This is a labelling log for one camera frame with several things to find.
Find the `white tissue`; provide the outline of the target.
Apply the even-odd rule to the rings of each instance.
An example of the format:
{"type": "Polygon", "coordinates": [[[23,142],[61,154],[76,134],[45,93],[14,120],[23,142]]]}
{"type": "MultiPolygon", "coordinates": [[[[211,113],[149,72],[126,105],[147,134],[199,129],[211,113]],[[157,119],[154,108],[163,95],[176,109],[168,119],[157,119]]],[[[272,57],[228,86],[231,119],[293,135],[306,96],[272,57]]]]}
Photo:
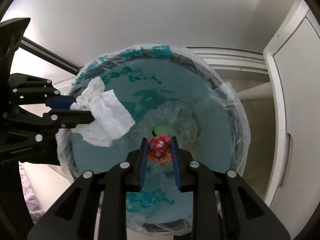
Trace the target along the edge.
{"type": "Polygon", "coordinates": [[[123,137],[135,121],[129,111],[116,97],[114,90],[104,91],[105,84],[95,77],[87,88],[76,98],[70,109],[89,111],[94,121],[90,124],[78,124],[72,129],[82,139],[94,146],[111,147],[115,140],[123,137]]]}

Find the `red strawberry candy wrapper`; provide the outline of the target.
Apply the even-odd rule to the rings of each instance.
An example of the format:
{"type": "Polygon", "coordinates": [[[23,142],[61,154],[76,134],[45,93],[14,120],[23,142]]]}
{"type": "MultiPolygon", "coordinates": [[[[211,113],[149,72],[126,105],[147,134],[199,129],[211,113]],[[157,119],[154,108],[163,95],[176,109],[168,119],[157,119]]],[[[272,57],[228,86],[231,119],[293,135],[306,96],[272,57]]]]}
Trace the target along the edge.
{"type": "Polygon", "coordinates": [[[172,161],[171,138],[166,135],[151,138],[148,145],[148,158],[160,163],[172,161]]]}

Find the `clear plastic bottle green label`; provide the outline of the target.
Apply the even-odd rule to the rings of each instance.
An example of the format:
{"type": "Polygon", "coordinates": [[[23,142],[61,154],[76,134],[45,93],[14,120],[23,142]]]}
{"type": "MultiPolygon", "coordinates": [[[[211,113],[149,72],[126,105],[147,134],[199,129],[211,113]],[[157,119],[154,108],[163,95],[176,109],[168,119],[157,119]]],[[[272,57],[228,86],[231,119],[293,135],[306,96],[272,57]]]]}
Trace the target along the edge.
{"type": "Polygon", "coordinates": [[[165,135],[167,137],[178,136],[178,131],[166,122],[155,124],[151,129],[151,134],[155,136],[165,135]]]}

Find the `clear orange-print plastic bag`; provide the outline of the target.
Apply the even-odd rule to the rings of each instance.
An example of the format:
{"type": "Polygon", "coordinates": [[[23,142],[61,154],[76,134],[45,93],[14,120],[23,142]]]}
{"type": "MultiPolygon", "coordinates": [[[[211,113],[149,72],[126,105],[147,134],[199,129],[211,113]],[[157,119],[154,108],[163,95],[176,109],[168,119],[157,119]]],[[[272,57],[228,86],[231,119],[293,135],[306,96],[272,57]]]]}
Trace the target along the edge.
{"type": "Polygon", "coordinates": [[[155,124],[166,122],[176,131],[178,145],[180,148],[192,151],[201,133],[197,116],[182,103],[165,103],[157,109],[147,112],[143,119],[132,128],[135,139],[143,137],[151,138],[151,129],[155,124]]]}

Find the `trash bin with teal liner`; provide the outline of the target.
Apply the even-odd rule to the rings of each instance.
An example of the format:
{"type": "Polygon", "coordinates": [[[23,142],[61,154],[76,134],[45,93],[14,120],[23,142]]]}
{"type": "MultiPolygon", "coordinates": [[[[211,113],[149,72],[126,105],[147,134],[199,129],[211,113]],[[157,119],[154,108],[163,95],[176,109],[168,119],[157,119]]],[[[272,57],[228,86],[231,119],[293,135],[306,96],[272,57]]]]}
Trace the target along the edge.
{"type": "Polygon", "coordinates": [[[244,172],[251,133],[240,99],[186,48],[138,44],[100,55],[80,70],[67,94],[81,110],[97,96],[100,112],[95,122],[56,136],[69,181],[87,170],[110,170],[154,135],[175,137],[213,171],[244,172]]]}

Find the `grey floral blanket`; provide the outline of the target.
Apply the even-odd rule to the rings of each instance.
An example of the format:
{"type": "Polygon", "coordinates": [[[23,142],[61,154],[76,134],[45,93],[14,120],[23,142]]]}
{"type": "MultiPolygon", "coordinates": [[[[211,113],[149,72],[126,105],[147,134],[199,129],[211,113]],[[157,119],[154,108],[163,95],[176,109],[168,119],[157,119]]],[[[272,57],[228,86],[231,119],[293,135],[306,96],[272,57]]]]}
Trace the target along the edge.
{"type": "Polygon", "coordinates": [[[33,192],[33,189],[31,188],[31,185],[29,183],[29,180],[27,178],[27,175],[21,163],[19,163],[19,172],[20,172],[23,196],[29,211],[29,215],[31,216],[33,223],[37,224],[38,221],[44,215],[44,211],[40,208],[39,201],[36,198],[33,192]]]}

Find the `white nightstand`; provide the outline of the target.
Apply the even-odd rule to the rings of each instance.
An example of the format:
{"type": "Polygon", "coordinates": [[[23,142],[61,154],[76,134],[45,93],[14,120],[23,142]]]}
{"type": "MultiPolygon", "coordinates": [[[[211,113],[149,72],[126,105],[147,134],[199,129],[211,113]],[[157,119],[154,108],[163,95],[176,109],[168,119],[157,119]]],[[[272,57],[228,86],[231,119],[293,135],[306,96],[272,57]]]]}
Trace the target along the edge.
{"type": "Polygon", "coordinates": [[[264,49],[276,112],[276,144],[265,203],[291,238],[319,205],[319,24],[296,0],[264,49]]]}

